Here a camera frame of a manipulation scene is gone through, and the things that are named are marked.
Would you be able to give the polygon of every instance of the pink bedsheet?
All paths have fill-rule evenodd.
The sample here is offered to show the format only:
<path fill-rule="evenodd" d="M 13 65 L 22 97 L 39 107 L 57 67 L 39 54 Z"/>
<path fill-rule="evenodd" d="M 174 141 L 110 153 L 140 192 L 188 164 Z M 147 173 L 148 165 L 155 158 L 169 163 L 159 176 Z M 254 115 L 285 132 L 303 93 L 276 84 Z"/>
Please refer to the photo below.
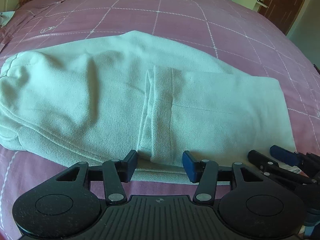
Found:
<path fill-rule="evenodd" d="M 131 30 L 187 44 L 251 75 L 278 79 L 298 151 L 320 154 L 319 74 L 272 23 L 229 0 L 34 0 L 0 30 L 0 65 L 20 51 Z M 11 215 L 16 198 L 63 169 L 1 147 L 0 238 L 20 236 Z M 92 190 L 101 195 L 101 184 Z M 128 195 L 193 195 L 195 186 L 131 182 L 125 190 Z M 219 187 L 217 197 L 227 190 Z"/>

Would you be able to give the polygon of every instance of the door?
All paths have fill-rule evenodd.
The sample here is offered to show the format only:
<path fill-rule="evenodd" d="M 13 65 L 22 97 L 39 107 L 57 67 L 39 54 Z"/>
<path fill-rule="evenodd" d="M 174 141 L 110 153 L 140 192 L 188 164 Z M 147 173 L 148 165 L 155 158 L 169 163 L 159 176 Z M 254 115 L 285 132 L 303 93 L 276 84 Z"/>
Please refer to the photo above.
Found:
<path fill-rule="evenodd" d="M 262 14 L 277 26 L 284 34 L 290 30 L 304 0 L 264 0 L 269 8 L 260 6 L 258 13 Z"/>

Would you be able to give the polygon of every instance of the white fabric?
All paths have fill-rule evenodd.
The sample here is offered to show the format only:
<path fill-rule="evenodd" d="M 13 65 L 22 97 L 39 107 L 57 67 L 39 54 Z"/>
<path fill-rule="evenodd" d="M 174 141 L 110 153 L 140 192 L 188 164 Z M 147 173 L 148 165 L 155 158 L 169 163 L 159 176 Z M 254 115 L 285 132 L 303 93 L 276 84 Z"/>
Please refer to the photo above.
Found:
<path fill-rule="evenodd" d="M 188 183 L 186 149 L 220 165 L 246 162 L 254 147 L 295 150 L 278 81 L 137 31 L 7 59 L 0 124 L 4 147 L 65 166 L 121 159 L 138 144 L 133 179 L 160 182 Z"/>

